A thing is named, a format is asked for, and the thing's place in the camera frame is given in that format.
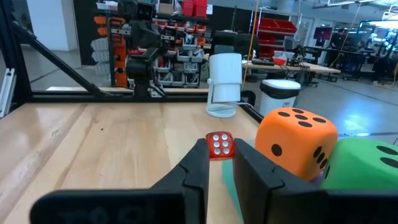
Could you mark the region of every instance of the gray floor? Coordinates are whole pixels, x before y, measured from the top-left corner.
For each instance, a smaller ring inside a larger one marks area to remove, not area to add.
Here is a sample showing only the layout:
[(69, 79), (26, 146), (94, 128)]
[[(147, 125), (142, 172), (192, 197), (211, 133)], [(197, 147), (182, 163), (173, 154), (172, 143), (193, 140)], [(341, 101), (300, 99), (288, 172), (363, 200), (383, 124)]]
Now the gray floor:
[[(33, 90), (45, 90), (51, 86), (78, 86), (41, 54), (27, 47), (23, 51)], [(90, 82), (98, 86), (109, 85), (109, 81), (104, 76), (97, 75), (92, 67), (81, 67), (78, 51), (54, 54)], [(0, 71), (4, 69), (4, 59), (0, 55)], [(259, 82), (246, 83), (244, 89), (256, 93), (258, 109), (261, 97)], [(381, 88), (369, 81), (320, 81), (318, 88), (307, 87), (301, 92), (297, 107), (328, 118), (340, 134), (370, 133), (375, 135), (366, 138), (392, 144), (398, 138), (397, 92), (398, 86)]]

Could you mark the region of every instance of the white trash can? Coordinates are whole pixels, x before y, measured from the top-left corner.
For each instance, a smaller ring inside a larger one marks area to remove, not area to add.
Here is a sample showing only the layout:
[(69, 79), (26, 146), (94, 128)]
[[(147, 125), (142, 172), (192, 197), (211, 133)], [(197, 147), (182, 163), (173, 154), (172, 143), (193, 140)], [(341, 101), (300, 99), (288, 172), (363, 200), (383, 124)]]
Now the white trash can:
[(263, 80), (260, 84), (260, 114), (265, 116), (276, 108), (293, 107), (300, 89), (301, 85), (291, 80)]

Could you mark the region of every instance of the red die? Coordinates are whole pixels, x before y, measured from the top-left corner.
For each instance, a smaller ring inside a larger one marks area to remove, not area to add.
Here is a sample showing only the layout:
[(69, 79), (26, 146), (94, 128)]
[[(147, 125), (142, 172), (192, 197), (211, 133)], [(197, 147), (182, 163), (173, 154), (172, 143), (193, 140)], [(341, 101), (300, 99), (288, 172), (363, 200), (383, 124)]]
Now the red die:
[(206, 135), (210, 150), (210, 160), (219, 161), (234, 157), (234, 138), (227, 131), (216, 131)]

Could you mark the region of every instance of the metal frame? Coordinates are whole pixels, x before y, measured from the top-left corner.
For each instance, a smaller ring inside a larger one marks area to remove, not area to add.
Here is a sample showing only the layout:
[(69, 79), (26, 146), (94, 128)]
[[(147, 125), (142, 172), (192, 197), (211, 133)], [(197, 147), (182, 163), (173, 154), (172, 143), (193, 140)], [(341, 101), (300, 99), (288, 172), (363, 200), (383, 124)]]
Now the metal frame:
[[(14, 20), (11, 7), (7, 4), (8, 1), (0, 0), (0, 44), (6, 61), (6, 67), (10, 69), (15, 68), (18, 74), (14, 97), (12, 99), (16, 107), (24, 103), (176, 103), (207, 101), (207, 93), (168, 93), (163, 98), (152, 98), (133, 96), (132, 91), (102, 91), (94, 84), (85, 80), (79, 73), (42, 45), (33, 33), (19, 25)], [(86, 91), (32, 91), (20, 39), (26, 40), (30, 46), (74, 79)], [(243, 98), (247, 97), (248, 102), (254, 106), (256, 96), (253, 92), (243, 91), (241, 96)], [(240, 105), (252, 118), (257, 122), (261, 122), (263, 117), (252, 106)]]

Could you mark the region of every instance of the trash can lid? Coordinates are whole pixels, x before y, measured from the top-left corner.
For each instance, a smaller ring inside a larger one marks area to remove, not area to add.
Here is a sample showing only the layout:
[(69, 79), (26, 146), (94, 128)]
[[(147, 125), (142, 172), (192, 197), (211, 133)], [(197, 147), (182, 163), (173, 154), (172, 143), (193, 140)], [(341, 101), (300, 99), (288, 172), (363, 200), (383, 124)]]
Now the trash can lid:
[(292, 80), (263, 80), (262, 84), (280, 90), (299, 90), (301, 85)]

